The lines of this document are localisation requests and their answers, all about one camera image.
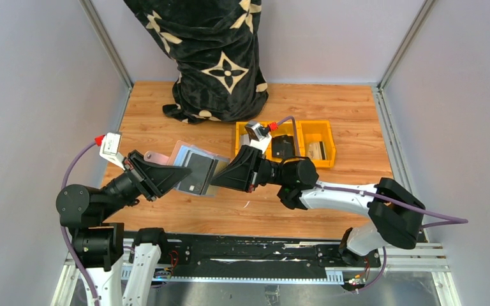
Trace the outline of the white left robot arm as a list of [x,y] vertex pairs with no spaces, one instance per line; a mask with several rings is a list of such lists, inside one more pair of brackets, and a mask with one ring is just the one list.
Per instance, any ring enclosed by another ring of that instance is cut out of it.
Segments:
[[102,188],[69,184],[56,198],[65,242],[82,274],[89,305],[146,305],[156,266],[170,255],[165,230],[137,231],[130,276],[123,286],[124,224],[106,220],[138,204],[141,196],[149,201],[162,197],[192,172],[146,161],[136,150],[122,161],[123,173]]

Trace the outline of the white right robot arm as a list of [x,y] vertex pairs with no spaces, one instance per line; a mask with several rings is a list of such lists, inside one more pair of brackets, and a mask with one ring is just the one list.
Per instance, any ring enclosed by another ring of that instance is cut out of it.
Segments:
[[247,193],[258,186],[277,185],[280,202],[291,210],[331,209],[368,217],[368,223],[349,228],[341,239],[339,257],[347,266],[355,266],[386,245],[414,249],[425,209],[391,178],[356,186],[323,182],[310,158],[295,156],[275,162],[249,145],[243,145],[210,183]]

